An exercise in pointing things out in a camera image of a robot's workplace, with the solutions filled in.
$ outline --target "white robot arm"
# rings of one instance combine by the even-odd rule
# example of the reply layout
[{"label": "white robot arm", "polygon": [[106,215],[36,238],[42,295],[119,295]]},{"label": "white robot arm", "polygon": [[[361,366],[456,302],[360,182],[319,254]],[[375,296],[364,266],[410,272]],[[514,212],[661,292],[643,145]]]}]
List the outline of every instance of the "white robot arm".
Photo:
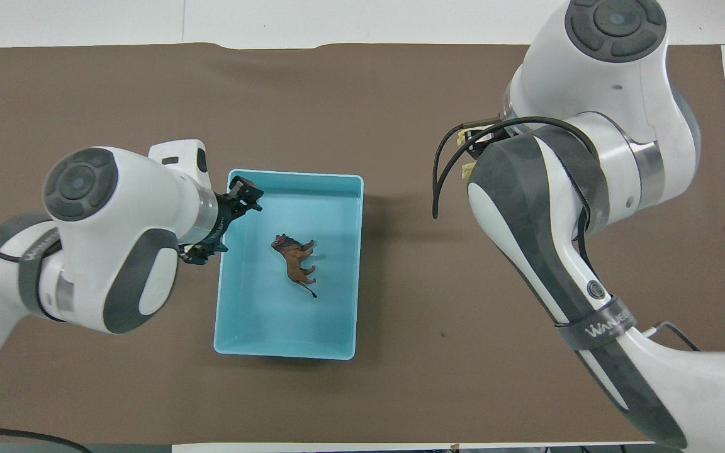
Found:
[{"label": "white robot arm", "polygon": [[[654,0],[562,6],[507,89],[500,119],[513,137],[481,149],[469,203],[617,409],[657,444],[714,453],[725,451],[725,353],[648,339],[573,246],[693,179],[699,127],[668,83],[666,46]],[[501,129],[483,126],[459,153]]]},{"label": "white robot arm", "polygon": [[44,184],[44,213],[0,226],[0,348],[26,315],[125,333],[167,300],[177,261],[204,264],[262,191],[214,193],[199,140],[73,153]]}]

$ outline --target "gray joint cover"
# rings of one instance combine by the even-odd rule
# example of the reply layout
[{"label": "gray joint cover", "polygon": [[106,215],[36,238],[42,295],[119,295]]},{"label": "gray joint cover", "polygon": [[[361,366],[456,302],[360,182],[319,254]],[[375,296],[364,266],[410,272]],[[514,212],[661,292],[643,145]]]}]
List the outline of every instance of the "gray joint cover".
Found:
[{"label": "gray joint cover", "polygon": [[60,220],[82,220],[108,203],[117,178],[118,169],[110,151],[90,147],[75,152],[49,173],[43,203]]},{"label": "gray joint cover", "polygon": [[665,38],[665,13],[656,0],[572,0],[565,27],[572,44],[608,63],[639,60]]}]

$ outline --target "strap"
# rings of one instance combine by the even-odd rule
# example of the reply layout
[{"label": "strap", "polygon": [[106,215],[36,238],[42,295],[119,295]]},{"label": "strap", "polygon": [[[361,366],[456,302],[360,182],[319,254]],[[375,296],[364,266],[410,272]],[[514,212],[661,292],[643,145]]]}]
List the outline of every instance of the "strap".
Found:
[{"label": "strap", "polygon": [[57,228],[44,233],[18,260],[18,293],[26,309],[35,316],[53,321],[63,321],[49,315],[41,305],[38,282],[44,258],[60,250],[60,234]]},{"label": "strap", "polygon": [[626,330],[636,326],[636,318],[619,298],[580,321],[555,324],[564,341],[575,350],[592,350],[606,346]]}]

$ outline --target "brown paper sheet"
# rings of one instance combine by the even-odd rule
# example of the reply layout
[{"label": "brown paper sheet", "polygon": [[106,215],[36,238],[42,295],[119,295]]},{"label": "brown paper sheet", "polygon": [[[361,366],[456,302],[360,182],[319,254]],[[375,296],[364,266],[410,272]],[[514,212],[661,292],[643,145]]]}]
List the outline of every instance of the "brown paper sheet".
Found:
[{"label": "brown paper sheet", "polygon": [[[525,50],[1,48],[0,222],[41,209],[53,164],[92,145],[200,138],[215,189],[244,167],[355,173],[366,192],[351,361],[215,353],[214,259],[182,266],[167,306],[127,335],[22,321],[0,353],[0,427],[136,444],[644,440],[478,228],[457,170],[430,217],[438,140],[497,113]],[[720,48],[671,48],[668,68],[703,128],[699,173],[590,256],[639,326],[668,319],[725,350]]]}]

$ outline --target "black button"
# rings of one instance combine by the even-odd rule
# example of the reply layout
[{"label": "black button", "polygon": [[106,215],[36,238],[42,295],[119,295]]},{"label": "black button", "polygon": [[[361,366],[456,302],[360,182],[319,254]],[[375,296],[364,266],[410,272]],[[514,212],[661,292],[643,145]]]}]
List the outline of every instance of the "black button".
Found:
[{"label": "black button", "polygon": [[632,0],[609,0],[595,10],[595,26],[616,38],[633,34],[644,19],[644,9]]},{"label": "black button", "polygon": [[598,51],[604,46],[605,38],[593,29],[592,20],[587,14],[576,14],[572,16],[572,31],[584,46]]},{"label": "black button", "polygon": [[202,148],[198,148],[198,170],[204,173],[209,171],[206,167],[206,152]]},{"label": "black button", "polygon": [[91,191],[97,181],[94,172],[85,165],[76,165],[64,172],[60,177],[58,189],[60,194],[69,200],[79,200]]},{"label": "black button", "polygon": [[86,200],[93,208],[100,208],[110,200],[113,190],[116,189],[116,172],[113,169],[103,169],[97,175],[97,186],[89,193]]},{"label": "black button", "polygon": [[52,197],[47,201],[49,213],[60,220],[77,220],[83,215],[83,205],[78,201],[67,203],[60,197]]},{"label": "black button", "polygon": [[665,24],[665,12],[662,11],[661,6],[656,0],[637,0],[639,5],[645,9],[645,15],[648,17],[648,22],[653,25],[664,25]]},{"label": "black button", "polygon": [[93,167],[102,167],[113,162],[112,154],[101,147],[90,147],[74,153],[72,162],[92,164]]},{"label": "black button", "polygon": [[595,299],[602,299],[604,296],[606,296],[606,292],[604,291],[604,287],[601,286],[597,281],[590,281],[587,284],[587,292],[590,296],[593,296]]},{"label": "black button", "polygon": [[43,185],[43,194],[49,195],[52,192],[55,192],[55,186],[57,186],[58,183],[58,177],[60,177],[60,173],[66,170],[66,163],[61,160],[56,166],[55,169],[52,169],[52,172],[49,173],[49,177],[47,177],[46,184]]},{"label": "black button", "polygon": [[646,51],[656,43],[657,37],[648,30],[627,40],[617,40],[612,46],[612,55],[615,57],[630,57]]}]

